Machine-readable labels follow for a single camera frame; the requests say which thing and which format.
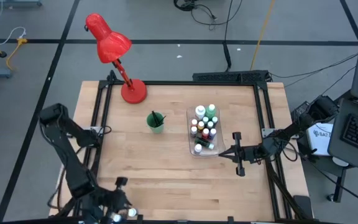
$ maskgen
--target white cable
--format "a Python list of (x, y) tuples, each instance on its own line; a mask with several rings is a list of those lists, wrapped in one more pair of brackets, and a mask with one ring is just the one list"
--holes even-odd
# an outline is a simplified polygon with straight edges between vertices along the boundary
[[(1, 0), (0, 16), (2, 15), (3, 10), (4, 10), (4, 0)], [(25, 33), (25, 28), (24, 28), (24, 27), (16, 27), (16, 28), (13, 28), (13, 30), (12, 30), (11, 33), (9, 34), (9, 37), (7, 37), (7, 39), (6, 39), (4, 42), (0, 43), (0, 45), (5, 44), (5, 43), (11, 38), (13, 32), (14, 32), (15, 30), (17, 30), (17, 29), (23, 29), (23, 33), (22, 33), (22, 35), (19, 36), (19, 38), (23, 38), (23, 36), (26, 35), (26, 33)]]

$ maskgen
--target clear plastic container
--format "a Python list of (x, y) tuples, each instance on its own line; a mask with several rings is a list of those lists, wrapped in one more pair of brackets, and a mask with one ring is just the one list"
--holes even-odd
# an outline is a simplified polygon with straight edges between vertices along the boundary
[[(189, 147), (190, 147), (190, 153), (193, 156), (201, 156), (201, 157), (205, 157), (205, 156), (217, 156), (219, 153), (223, 152), (226, 150), (226, 147), (224, 146), (223, 143), (223, 136), (222, 136), (222, 128), (221, 128), (221, 120), (219, 118), (219, 108), (216, 108), (216, 114), (215, 116), (218, 118), (218, 123), (216, 123), (215, 129), (216, 129), (216, 135), (214, 139), (207, 139), (210, 143), (214, 144), (214, 148), (213, 149), (208, 149), (207, 147), (203, 146), (203, 150), (199, 153), (196, 154), (194, 151), (194, 147), (196, 146), (195, 144), (195, 137), (191, 136), (191, 132), (190, 132), (190, 128), (191, 128), (191, 120), (192, 119), (197, 119), (196, 117), (196, 107), (192, 106), (190, 108), (187, 108), (187, 133), (188, 133), (188, 139), (189, 139)], [(201, 133), (197, 133), (196, 135), (199, 138), (201, 137)]]

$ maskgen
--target lamp shade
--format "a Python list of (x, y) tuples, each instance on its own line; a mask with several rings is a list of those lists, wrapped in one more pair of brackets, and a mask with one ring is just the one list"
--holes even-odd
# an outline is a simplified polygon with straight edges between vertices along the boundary
[(114, 32), (97, 13), (90, 14), (85, 24), (98, 42), (98, 55), (102, 63), (111, 63), (123, 56), (132, 42), (126, 36)]

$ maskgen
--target black metal frame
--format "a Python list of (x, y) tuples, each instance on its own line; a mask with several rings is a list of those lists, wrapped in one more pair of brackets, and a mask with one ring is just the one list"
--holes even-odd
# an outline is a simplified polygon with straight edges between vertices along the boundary
[[(106, 94), (106, 99), (105, 99), (105, 103), (104, 103), (104, 109), (103, 109), (103, 115), (101, 118), (101, 126), (105, 126), (106, 125), (106, 121), (108, 118), (108, 108), (109, 108), (109, 103), (110, 103), (110, 99), (111, 99), (111, 90), (112, 90), (112, 86), (113, 85), (122, 85), (124, 82), (120, 81), (120, 80), (116, 80), (116, 77), (114, 75), (114, 72), (111, 72), (110, 76), (108, 76), (107, 80), (101, 80), (99, 81), (99, 85), (98, 85), (98, 92), (96, 94), (96, 101), (94, 104), (94, 110), (93, 110), (93, 115), (92, 115), (92, 120), (91, 120), (91, 125), (92, 126), (96, 126), (96, 120), (98, 117), (98, 113), (99, 113), (99, 108), (100, 108), (100, 103), (101, 103), (101, 96), (102, 96), (102, 92), (105, 88), (107, 88), (107, 94)], [(256, 105), (256, 110), (257, 110), (257, 114), (258, 114), (258, 120), (259, 120), (259, 126), (260, 126), (260, 135), (262, 136), (262, 128), (265, 128), (265, 123), (264, 123), (264, 116), (262, 113), (262, 105), (260, 103), (260, 96), (259, 96), (259, 89), (262, 89), (262, 92), (264, 94), (264, 100), (265, 100), (265, 107), (266, 107), (266, 112), (267, 112), (267, 118), (268, 118), (268, 122), (269, 122), (269, 126), (270, 128), (274, 128), (274, 121), (273, 121), (273, 113), (272, 113), (272, 108), (270, 105), (270, 99), (269, 99), (269, 93), (267, 91), (267, 84), (266, 82), (243, 82), (243, 81), (239, 81), (239, 82), (194, 82), (194, 81), (144, 81), (144, 83), (146, 85), (206, 85), (206, 86), (252, 86), (254, 89), (254, 95), (255, 95), (255, 105)], [(95, 153), (95, 160), (92, 164), (91, 167), (91, 171), (94, 173), (95, 177), (97, 177), (98, 175), (98, 168), (99, 168), (99, 162), (100, 162), (100, 157), (101, 157), (101, 150), (102, 150), (102, 144), (100, 147), (96, 148), (96, 153)], [(90, 155), (91, 155), (91, 151), (92, 148), (88, 147), (86, 148), (86, 152), (85, 152), (85, 157), (84, 157), (84, 164), (86, 166), (89, 166), (90, 164)], [(277, 166), (276, 166), (276, 170), (278, 173), (278, 178), (280, 179), (280, 182), (282, 183), (283, 187), (286, 187), (285, 185), (285, 177), (284, 177), (284, 171), (283, 171), (283, 166), (282, 166), (282, 161), (280, 156), (278, 156), (276, 158), (276, 162), (277, 162)], [(267, 172), (274, 172), (274, 170), (272, 170), (272, 165), (270, 161), (265, 161), (265, 166), (266, 166), (266, 170)], [(269, 190), (270, 190), (270, 197), (272, 200), (272, 209), (273, 209), (273, 216), (275, 221), (277, 222), (278, 220), (286, 220), (286, 219), (292, 219), (292, 212), (291, 212), (291, 208), (288, 204), (288, 202), (285, 200), (285, 198), (283, 197), (283, 202), (284, 202), (284, 211), (285, 211), (285, 219), (281, 219), (280, 218), (280, 210), (278, 208), (278, 200), (277, 200), (277, 193), (275, 190), (275, 184), (273, 182), (273, 180), (270, 178), (270, 176), (268, 175), (268, 186), (269, 186)], [(75, 215), (79, 215), (79, 211), (80, 211), (80, 203), (76, 204), (75, 210), (74, 210), (74, 214)]]

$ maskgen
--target desk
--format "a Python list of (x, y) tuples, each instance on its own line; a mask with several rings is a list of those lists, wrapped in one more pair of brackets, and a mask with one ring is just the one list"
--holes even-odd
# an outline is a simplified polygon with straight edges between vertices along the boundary
[[(80, 126), (91, 124), (98, 83), (82, 83), (73, 118)], [(189, 152), (186, 109), (210, 103), (220, 109), (226, 148), (234, 144), (234, 131), (242, 133), (243, 146), (260, 143), (254, 88), (148, 85), (147, 91), (144, 102), (130, 105), (122, 99), (121, 87), (113, 85), (106, 123), (112, 128), (112, 133), (104, 137), (99, 185), (114, 189), (117, 176), (128, 177), (124, 190), (131, 203), (144, 215), (144, 220), (211, 221), (227, 220), (228, 216), (233, 216), (235, 221), (273, 221), (263, 164), (258, 166), (245, 162), (246, 176), (239, 177), (235, 172), (236, 165), (230, 160), (198, 158)], [(287, 127), (291, 124), (291, 117), (283, 84), (268, 83), (268, 93), (276, 128)], [(263, 100), (261, 97), (264, 122), (268, 127)], [(152, 134), (146, 125), (146, 116), (152, 110), (167, 115), (162, 134)], [(282, 158), (288, 191), (292, 195), (308, 196), (301, 161), (290, 162), (284, 156)], [(285, 217), (278, 190), (277, 195), (281, 217)], [(70, 197), (64, 182), (62, 205)]]

